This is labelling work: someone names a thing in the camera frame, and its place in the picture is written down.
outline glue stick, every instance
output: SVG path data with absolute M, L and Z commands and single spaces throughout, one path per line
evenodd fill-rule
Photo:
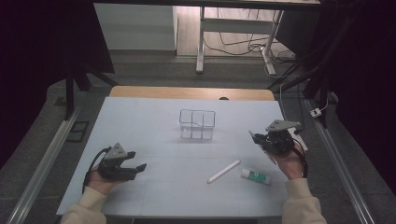
M 262 183 L 269 185 L 271 181 L 271 177 L 268 175 L 262 175 L 254 171 L 250 171 L 248 169 L 243 169 L 242 170 L 242 177 L 249 179 L 249 180 L 254 180 L 256 182 Z

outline white tube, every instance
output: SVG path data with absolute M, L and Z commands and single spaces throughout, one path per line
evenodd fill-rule
M 212 183 L 213 181 L 215 181 L 217 178 L 221 177 L 222 175 L 224 175 L 225 173 L 227 173 L 228 171 L 230 171 L 231 169 L 233 169 L 235 166 L 237 166 L 239 163 L 241 163 L 241 161 L 235 161 L 233 162 L 231 165 L 227 166 L 226 168 L 224 168 L 222 171 L 218 172 L 217 174 L 213 175 L 212 177 L 210 177 L 206 182 L 207 184 Z

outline sleeve cuff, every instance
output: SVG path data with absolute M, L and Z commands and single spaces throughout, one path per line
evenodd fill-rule
M 312 197 L 306 178 L 293 179 L 286 182 L 286 191 L 289 199 L 301 199 Z
M 84 193 L 82 194 L 78 204 L 94 212 L 100 212 L 105 199 L 106 195 L 95 189 L 91 189 L 90 187 L 85 187 Z

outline beige sleeve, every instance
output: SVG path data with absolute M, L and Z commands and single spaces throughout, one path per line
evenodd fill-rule
M 286 182 L 288 199 L 283 205 L 283 224 L 327 223 L 321 214 L 318 198 L 312 196 L 305 178 Z
M 106 224 L 106 217 L 101 212 L 106 195 L 85 187 L 84 193 L 77 204 L 71 205 L 61 223 L 63 224 Z

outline white plug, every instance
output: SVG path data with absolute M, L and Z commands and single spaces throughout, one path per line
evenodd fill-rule
M 321 115 L 321 111 L 319 110 L 319 108 L 316 108 L 314 110 L 311 110 L 311 116 L 314 118 L 317 118 Z

